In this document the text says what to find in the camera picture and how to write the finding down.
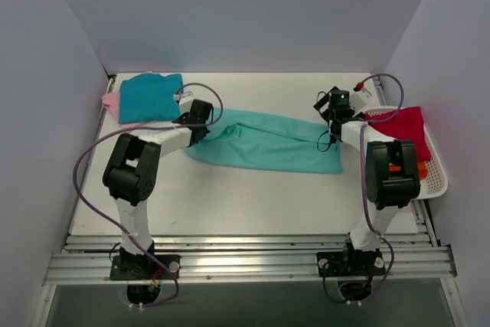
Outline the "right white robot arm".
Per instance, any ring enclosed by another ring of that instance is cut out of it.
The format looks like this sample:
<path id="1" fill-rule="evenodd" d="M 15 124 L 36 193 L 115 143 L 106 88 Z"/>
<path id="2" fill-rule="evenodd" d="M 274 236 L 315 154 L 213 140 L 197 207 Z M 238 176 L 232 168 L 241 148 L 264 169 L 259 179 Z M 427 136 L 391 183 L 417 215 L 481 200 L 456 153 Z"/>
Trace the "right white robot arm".
<path id="1" fill-rule="evenodd" d="M 353 248 L 339 258 L 342 270 L 355 276 L 368 265 L 365 253 L 381 245 L 394 217 L 418 197 L 420 176 L 414 143 L 376 130 L 350 98 L 347 90 L 332 87 L 318 93 L 314 109 L 328 124 L 328 146 L 341 142 L 360 154 L 363 214 L 349 233 Z"/>

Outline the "aluminium rail frame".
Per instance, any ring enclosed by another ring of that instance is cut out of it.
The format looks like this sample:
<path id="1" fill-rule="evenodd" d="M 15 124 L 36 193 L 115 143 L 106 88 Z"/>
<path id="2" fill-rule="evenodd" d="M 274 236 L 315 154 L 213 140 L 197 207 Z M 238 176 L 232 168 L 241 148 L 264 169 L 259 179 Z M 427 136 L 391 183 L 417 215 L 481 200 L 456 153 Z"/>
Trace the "aluminium rail frame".
<path id="1" fill-rule="evenodd" d="M 120 238 L 108 222 L 115 205 L 103 187 L 102 174 L 116 139 L 117 124 L 103 115 L 101 142 L 80 178 L 85 199 L 77 203 L 63 250 L 52 256 L 33 317 L 47 324 L 62 286 L 110 286 L 105 253 Z M 181 256 L 179 283 L 312 283 L 320 272 L 316 255 L 340 250 L 362 218 L 361 170 L 357 146 L 333 149 L 342 173 L 260 171 L 216 166 L 172 152 L 159 163 L 156 187 L 149 198 L 149 229 L 161 254 Z M 424 325 L 436 307 L 456 326 L 468 323 L 456 285 L 452 250 L 440 246 L 430 222 L 426 200 L 435 191 L 427 181 L 420 196 L 397 215 L 381 250 L 392 266 L 388 282 L 435 279 L 435 296 L 398 292 L 383 286 L 363 307 L 374 311 L 377 324 L 400 325 L 394 311 L 407 306 L 410 324 Z"/>

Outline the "folded pink t-shirt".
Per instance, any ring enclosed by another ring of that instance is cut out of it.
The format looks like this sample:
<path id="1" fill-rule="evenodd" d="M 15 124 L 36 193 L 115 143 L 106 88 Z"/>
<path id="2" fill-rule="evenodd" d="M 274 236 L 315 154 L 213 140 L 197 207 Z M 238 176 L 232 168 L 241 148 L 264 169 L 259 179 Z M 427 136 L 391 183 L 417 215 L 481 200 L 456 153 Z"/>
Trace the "folded pink t-shirt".
<path id="1" fill-rule="evenodd" d="M 162 120 L 165 78 L 161 74 L 138 74 L 122 81 L 116 92 L 102 97 L 103 108 L 122 127 Z"/>

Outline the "orange t-shirt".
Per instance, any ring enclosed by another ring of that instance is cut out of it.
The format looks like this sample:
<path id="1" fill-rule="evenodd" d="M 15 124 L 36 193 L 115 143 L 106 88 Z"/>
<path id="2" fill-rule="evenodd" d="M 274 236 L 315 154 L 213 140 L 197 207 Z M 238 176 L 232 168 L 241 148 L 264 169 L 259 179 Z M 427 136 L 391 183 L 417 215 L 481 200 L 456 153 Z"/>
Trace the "orange t-shirt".
<path id="1" fill-rule="evenodd" d="M 418 162 L 417 163 L 417 169 L 418 169 L 419 179 L 421 181 L 425 180 L 426 177 L 428 176 L 428 169 L 426 167 L 426 163 L 425 162 Z"/>

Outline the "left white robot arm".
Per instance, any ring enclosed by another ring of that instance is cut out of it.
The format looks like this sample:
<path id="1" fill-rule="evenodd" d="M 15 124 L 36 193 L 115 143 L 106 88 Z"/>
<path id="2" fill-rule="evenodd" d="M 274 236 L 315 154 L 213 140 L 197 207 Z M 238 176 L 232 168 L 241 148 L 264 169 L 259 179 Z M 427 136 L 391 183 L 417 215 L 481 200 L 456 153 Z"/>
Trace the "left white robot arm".
<path id="1" fill-rule="evenodd" d="M 116 140 L 103 173 L 103 184 L 114 198 L 122 234 L 120 263 L 136 280 L 154 272 L 154 241 L 149 232 L 147 200 L 153 192 L 160 159 L 199 143 L 208 133 L 205 126 L 214 112 L 211 103 L 185 97 L 178 103 L 181 115 L 168 130 L 149 136 L 123 133 Z"/>

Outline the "white plastic laundry basket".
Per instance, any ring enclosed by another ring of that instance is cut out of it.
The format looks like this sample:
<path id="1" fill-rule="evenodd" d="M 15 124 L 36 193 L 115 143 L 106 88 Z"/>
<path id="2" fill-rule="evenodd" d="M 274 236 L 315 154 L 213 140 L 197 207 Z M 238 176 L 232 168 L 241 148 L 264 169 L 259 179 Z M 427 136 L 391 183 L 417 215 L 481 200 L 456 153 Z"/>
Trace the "white plastic laundry basket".
<path id="1" fill-rule="evenodd" d="M 433 144 L 432 138 L 430 137 L 430 134 L 426 128 L 425 122 L 424 132 L 426 143 L 432 158 L 428 162 L 425 162 L 428 169 L 428 176 L 425 180 L 420 181 L 421 187 L 418 197 L 420 200 L 440 197 L 448 188 L 447 174 L 443 168 L 443 164 Z"/>

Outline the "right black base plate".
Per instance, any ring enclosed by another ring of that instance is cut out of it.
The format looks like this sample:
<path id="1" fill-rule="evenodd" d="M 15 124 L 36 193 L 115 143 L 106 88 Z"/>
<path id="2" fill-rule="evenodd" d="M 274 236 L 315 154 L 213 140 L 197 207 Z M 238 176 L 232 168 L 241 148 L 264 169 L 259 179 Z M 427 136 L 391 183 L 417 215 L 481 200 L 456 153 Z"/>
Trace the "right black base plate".
<path id="1" fill-rule="evenodd" d="M 383 276 L 386 273 L 384 258 L 378 252 L 360 252 L 347 255 L 340 251 L 318 252 L 316 263 L 319 276 L 354 277 Z"/>

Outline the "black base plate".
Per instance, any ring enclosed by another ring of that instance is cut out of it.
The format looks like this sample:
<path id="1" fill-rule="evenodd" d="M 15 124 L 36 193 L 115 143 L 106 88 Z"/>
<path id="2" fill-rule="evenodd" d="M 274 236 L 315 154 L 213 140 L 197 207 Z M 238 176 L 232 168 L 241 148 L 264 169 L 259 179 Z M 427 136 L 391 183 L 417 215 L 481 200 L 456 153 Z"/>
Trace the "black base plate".
<path id="1" fill-rule="evenodd" d="M 354 277 L 383 276 L 386 273 L 384 258 L 378 252 L 360 252 L 347 255 L 340 251 L 318 252 L 316 263 L 319 276 Z"/>
<path id="2" fill-rule="evenodd" d="M 153 260 L 144 255 L 115 256 L 112 261 L 109 279 L 115 281 L 170 280 L 179 278 L 181 257 L 177 254 L 156 254 L 158 261 L 168 268 L 164 271 Z"/>

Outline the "crimson red t-shirt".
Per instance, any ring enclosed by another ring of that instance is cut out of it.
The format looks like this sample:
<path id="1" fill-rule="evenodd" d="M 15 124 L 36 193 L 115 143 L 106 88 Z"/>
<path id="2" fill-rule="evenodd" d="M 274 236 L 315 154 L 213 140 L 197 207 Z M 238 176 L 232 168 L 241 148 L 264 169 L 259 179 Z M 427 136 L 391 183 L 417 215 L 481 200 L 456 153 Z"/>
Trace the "crimson red t-shirt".
<path id="1" fill-rule="evenodd" d="M 370 123 L 377 131 L 395 139 L 409 139 L 416 148 L 418 162 L 428 162 L 432 156 L 425 139 L 422 110 L 418 106 L 401 109 L 385 123 Z"/>

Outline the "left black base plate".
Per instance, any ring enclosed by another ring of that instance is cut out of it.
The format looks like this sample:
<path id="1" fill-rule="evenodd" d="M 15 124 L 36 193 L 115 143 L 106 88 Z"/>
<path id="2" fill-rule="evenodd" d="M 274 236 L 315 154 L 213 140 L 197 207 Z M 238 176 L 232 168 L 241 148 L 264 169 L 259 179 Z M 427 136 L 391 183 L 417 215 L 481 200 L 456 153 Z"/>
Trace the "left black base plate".
<path id="1" fill-rule="evenodd" d="M 179 278 L 181 257 L 177 254 L 156 254 L 158 261 L 168 268 L 164 271 L 153 260 L 144 255 L 115 256 L 112 261 L 109 279 L 115 281 L 170 280 Z"/>

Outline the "mint green t-shirt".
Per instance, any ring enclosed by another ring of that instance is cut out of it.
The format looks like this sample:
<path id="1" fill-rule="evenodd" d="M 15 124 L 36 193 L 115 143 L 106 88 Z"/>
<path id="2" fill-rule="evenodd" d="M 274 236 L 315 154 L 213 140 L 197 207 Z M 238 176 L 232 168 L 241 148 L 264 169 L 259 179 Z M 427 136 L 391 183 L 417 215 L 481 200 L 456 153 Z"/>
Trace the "mint green t-shirt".
<path id="1" fill-rule="evenodd" d="M 338 144 L 328 147 L 327 126 L 268 113 L 225 109 L 210 132 L 185 153 L 211 165 L 340 175 Z"/>

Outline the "folded teal t-shirt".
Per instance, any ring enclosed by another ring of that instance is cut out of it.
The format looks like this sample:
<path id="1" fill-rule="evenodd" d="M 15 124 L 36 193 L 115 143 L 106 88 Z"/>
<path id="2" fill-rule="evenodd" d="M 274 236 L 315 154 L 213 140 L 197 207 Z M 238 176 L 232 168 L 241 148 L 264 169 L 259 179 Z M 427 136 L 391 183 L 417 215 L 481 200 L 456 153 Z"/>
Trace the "folded teal t-shirt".
<path id="1" fill-rule="evenodd" d="M 180 74 L 139 74 L 119 88 L 119 124 L 171 121 L 180 110 L 174 94 L 183 86 Z"/>

